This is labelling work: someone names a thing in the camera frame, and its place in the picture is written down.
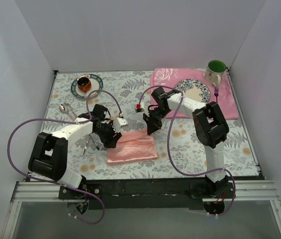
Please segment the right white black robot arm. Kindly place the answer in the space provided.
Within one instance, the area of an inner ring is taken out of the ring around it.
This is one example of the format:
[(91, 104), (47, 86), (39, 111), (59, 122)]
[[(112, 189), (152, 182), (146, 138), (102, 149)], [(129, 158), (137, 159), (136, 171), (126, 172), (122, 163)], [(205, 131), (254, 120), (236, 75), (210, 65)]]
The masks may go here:
[(217, 102), (202, 103), (185, 97), (183, 92), (165, 86), (152, 86), (151, 96), (156, 102), (147, 108), (142, 102), (136, 105), (136, 112), (142, 112), (147, 125), (147, 134), (151, 135), (162, 127), (162, 119), (170, 112), (178, 112), (193, 120), (195, 133), (203, 144), (207, 162), (207, 171), (203, 172), (207, 194), (217, 198), (228, 185), (228, 176), (224, 169), (224, 143), (229, 126)]

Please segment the salmon pink cloth napkin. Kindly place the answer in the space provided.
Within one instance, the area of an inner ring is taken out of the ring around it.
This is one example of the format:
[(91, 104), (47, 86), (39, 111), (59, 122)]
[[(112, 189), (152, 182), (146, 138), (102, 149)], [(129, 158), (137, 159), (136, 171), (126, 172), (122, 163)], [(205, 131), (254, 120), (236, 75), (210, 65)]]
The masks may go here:
[(108, 164), (132, 163), (156, 158), (154, 138), (147, 134), (146, 129), (123, 132), (116, 148), (107, 149)]

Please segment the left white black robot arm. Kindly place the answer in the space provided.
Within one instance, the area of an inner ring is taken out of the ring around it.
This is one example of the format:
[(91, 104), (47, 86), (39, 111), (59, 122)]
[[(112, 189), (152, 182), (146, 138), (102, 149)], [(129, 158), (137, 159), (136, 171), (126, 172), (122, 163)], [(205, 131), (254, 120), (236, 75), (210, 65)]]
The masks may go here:
[(68, 148), (81, 138), (95, 133), (105, 148), (116, 148), (122, 137), (121, 127), (128, 124), (124, 117), (107, 118), (106, 107), (96, 104), (90, 113), (53, 133), (38, 134), (29, 160), (31, 172), (70, 187), (71, 195), (82, 199), (87, 193), (86, 178), (67, 166)]

